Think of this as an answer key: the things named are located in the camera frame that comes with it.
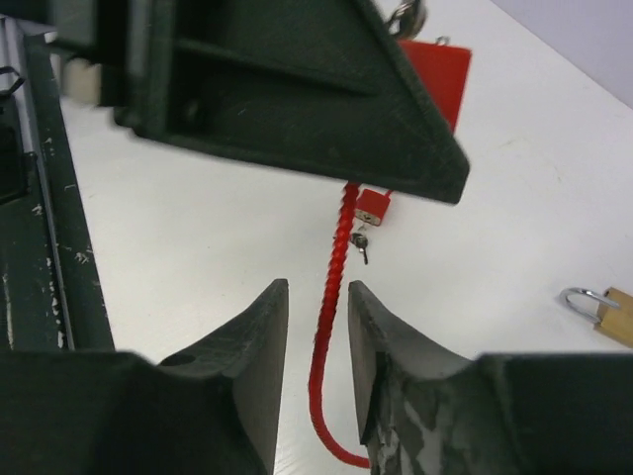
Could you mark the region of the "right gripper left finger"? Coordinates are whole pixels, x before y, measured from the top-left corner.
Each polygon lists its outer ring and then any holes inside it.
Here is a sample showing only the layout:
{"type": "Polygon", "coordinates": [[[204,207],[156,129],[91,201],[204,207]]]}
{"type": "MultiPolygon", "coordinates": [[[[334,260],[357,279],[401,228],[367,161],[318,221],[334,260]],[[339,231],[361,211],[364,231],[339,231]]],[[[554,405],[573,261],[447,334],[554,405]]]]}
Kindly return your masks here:
{"type": "Polygon", "coordinates": [[[270,474],[289,285],[152,364],[131,352],[1,355],[5,474],[270,474]]]}

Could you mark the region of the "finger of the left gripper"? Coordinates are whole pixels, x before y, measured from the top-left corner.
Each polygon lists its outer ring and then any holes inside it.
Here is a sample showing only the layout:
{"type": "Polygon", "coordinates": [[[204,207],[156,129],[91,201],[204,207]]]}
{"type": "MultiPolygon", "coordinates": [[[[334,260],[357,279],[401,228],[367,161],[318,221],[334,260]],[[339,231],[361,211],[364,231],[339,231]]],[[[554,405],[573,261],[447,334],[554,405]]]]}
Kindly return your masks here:
{"type": "Polygon", "coordinates": [[[469,161],[370,1],[52,1],[137,136],[455,204],[469,161]]]}

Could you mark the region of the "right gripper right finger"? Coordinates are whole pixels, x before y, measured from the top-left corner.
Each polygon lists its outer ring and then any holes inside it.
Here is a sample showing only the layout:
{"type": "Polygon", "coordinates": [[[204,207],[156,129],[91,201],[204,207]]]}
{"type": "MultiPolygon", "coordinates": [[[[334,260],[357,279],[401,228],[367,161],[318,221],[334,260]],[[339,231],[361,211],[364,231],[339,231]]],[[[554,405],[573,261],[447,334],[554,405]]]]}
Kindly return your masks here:
{"type": "Polygon", "coordinates": [[[628,474],[632,358],[464,358],[360,281],[348,331],[361,443],[374,474],[628,474]]]}

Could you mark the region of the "small silver key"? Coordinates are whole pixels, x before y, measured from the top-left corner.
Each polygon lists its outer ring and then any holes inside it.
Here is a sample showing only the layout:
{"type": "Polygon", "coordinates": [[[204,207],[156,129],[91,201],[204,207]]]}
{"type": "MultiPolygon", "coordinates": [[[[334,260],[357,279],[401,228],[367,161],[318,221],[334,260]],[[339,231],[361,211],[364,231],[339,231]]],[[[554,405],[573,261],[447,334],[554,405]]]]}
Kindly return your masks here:
{"type": "Polygon", "coordinates": [[[425,0],[402,1],[386,21],[386,27],[394,39],[411,40],[419,34],[427,16],[425,0]]]}

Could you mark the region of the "small red cable padlock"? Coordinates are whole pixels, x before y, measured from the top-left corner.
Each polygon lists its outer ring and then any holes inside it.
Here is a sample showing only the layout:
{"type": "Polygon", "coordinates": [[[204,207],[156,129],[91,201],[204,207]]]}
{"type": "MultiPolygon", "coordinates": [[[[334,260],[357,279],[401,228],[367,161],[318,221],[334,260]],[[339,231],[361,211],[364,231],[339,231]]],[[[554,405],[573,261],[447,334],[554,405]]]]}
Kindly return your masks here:
{"type": "MultiPolygon", "coordinates": [[[[467,48],[452,47],[442,37],[438,38],[434,44],[401,40],[400,46],[449,127],[455,129],[472,52],[467,48]]],[[[349,452],[332,436],[327,428],[322,406],[322,385],[326,357],[355,219],[355,205],[361,193],[359,188],[358,184],[348,183],[343,189],[317,320],[308,392],[311,421],[323,446],[339,461],[350,466],[367,469],[370,467],[368,458],[349,452]]]]}

